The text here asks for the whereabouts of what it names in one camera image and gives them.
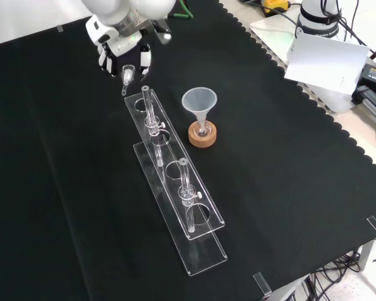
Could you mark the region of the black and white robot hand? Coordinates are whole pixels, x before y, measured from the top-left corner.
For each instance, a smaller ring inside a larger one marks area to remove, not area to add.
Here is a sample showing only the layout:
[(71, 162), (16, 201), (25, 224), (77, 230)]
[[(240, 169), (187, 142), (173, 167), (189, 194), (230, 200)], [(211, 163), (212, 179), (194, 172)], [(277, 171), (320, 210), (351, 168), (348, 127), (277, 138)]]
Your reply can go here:
[(148, 34), (148, 29), (144, 25), (148, 20), (133, 28), (133, 33), (120, 33), (116, 27), (107, 26), (101, 23), (93, 15), (86, 23), (87, 33), (99, 54), (99, 66), (110, 76), (116, 77), (122, 73), (119, 68), (119, 60), (127, 57), (128, 52), (136, 50), (139, 47), (141, 78), (149, 73), (151, 66), (151, 47), (143, 42), (144, 35)]

